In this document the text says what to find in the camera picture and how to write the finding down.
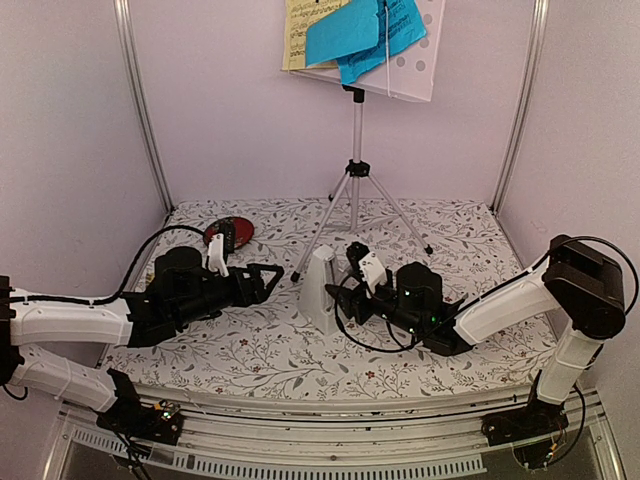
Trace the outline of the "white metronome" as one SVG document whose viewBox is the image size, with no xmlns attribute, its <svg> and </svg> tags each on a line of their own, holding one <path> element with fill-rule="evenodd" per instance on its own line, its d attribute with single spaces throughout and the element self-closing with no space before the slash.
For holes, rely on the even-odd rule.
<svg viewBox="0 0 640 480">
<path fill-rule="evenodd" d="M 338 331 L 334 319 L 333 298 L 326 292 L 325 285 L 337 285 L 343 277 L 335 250 L 328 245 L 316 248 L 309 262 L 304 278 L 298 310 L 325 337 Z"/>
</svg>

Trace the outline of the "silver tripod music stand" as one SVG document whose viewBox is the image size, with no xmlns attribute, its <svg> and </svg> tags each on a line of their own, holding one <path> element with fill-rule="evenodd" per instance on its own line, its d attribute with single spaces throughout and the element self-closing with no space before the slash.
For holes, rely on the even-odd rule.
<svg viewBox="0 0 640 480">
<path fill-rule="evenodd" d="M 383 85 L 381 87 L 382 92 L 390 97 L 394 97 L 398 93 L 398 89 L 392 86 L 392 72 L 390 63 L 394 57 L 391 57 L 386 63 L 378 66 L 376 69 L 383 69 L 385 73 L 385 78 Z M 328 64 L 334 63 L 337 68 L 337 64 L 332 62 L 327 62 L 319 65 L 312 66 L 305 70 L 313 70 L 316 66 L 326 67 Z M 411 223 L 408 216 L 401 210 L 399 204 L 392 198 L 389 192 L 382 186 L 381 182 L 373 176 L 371 173 L 371 166 L 366 163 L 362 159 L 362 142 L 363 142 L 363 115 L 364 115 L 364 101 L 365 94 L 367 92 L 373 93 L 375 91 L 375 87 L 366 81 L 366 76 L 369 75 L 372 71 L 364 74 L 359 78 L 359 80 L 351 85 L 344 85 L 341 83 L 339 70 L 337 81 L 341 84 L 341 87 L 346 92 L 353 95 L 353 105 L 354 105 L 354 127 L 353 127 L 353 150 L 352 150 L 352 158 L 349 159 L 347 166 L 345 167 L 345 171 L 342 174 L 340 180 L 336 184 L 335 188 L 329 194 L 329 206 L 325 210 L 325 213 L 320 220 L 318 226 L 316 226 L 313 230 L 313 236 L 305 250 L 303 251 L 298 264 L 293 270 L 291 274 L 291 280 L 296 282 L 300 279 L 301 274 L 304 271 L 305 266 L 307 265 L 307 261 L 314 250 L 316 243 L 318 242 L 322 232 L 325 229 L 331 228 L 333 225 L 329 222 L 334 210 L 338 206 L 338 202 L 345 198 L 348 200 L 350 206 L 350 225 L 347 227 L 348 231 L 351 233 L 360 232 L 366 228 L 372 227 L 374 224 L 372 222 L 368 224 L 361 224 L 359 222 L 359 201 L 360 201 L 360 186 L 361 181 L 363 179 L 368 179 L 371 181 L 374 188 L 382 195 L 382 197 L 390 204 L 392 210 L 394 212 L 394 216 L 400 218 L 404 224 L 407 226 L 409 231 L 414 235 L 416 240 L 419 242 L 420 247 L 428 254 L 433 252 L 433 248 L 426 242 L 423 236 L 418 232 L 415 226 Z"/>
</svg>

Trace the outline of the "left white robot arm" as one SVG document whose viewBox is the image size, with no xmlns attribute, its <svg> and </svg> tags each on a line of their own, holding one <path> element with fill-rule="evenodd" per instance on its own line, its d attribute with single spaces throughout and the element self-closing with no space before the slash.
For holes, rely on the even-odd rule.
<svg viewBox="0 0 640 480">
<path fill-rule="evenodd" d="M 13 289 L 2 277 L 1 383 L 109 412 L 126 433 L 141 433 L 149 415 L 126 374 L 83 366 L 44 350 L 41 343 L 153 347 L 228 307 L 265 302 L 283 274 L 278 265 L 231 267 L 218 253 L 203 256 L 182 246 L 156 258 L 144 291 L 122 292 L 113 300 L 35 295 Z"/>
</svg>

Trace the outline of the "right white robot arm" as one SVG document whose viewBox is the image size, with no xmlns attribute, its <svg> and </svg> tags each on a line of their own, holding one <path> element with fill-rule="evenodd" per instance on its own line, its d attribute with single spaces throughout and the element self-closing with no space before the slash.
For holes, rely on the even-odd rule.
<svg viewBox="0 0 640 480">
<path fill-rule="evenodd" d="M 558 235 L 531 266 L 471 300 L 448 303 L 442 277 L 418 261 L 397 271 L 385 268 L 373 252 L 355 242 L 347 249 L 347 279 L 357 284 L 325 284 L 338 329 L 378 317 L 440 356 L 472 350 L 501 330 L 537 315 L 562 311 L 568 324 L 551 359 L 537 375 L 533 401 L 517 415 L 517 427 L 537 436 L 552 424 L 604 343 L 626 324 L 632 303 L 624 298 L 622 268 L 591 248 L 593 238 Z"/>
</svg>

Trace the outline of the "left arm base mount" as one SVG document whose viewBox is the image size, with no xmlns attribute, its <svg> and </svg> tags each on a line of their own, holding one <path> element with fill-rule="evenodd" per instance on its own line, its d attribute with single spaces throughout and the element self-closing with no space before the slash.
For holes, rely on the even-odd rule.
<svg viewBox="0 0 640 480">
<path fill-rule="evenodd" d="M 163 399 L 145 406 L 125 373 L 109 368 L 107 374 L 114 381 L 116 401 L 97 413 L 96 425 L 125 437 L 176 446 L 184 424 L 180 405 Z"/>
</svg>

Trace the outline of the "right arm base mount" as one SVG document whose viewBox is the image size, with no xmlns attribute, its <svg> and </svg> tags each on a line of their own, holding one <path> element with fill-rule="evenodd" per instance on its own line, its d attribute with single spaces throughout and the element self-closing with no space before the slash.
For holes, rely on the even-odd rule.
<svg viewBox="0 0 640 480">
<path fill-rule="evenodd" d="M 569 420 L 564 404 L 542 402 L 535 396 L 534 390 L 531 390 L 525 406 L 483 416 L 481 433 L 490 446 L 545 436 L 545 440 L 514 447 L 512 453 L 516 462 L 525 470 L 546 470 L 561 462 L 574 450 L 584 431 L 586 399 L 577 386 L 574 386 L 573 391 L 581 403 L 581 418 L 577 433 L 569 445 L 566 445 Z"/>
</svg>

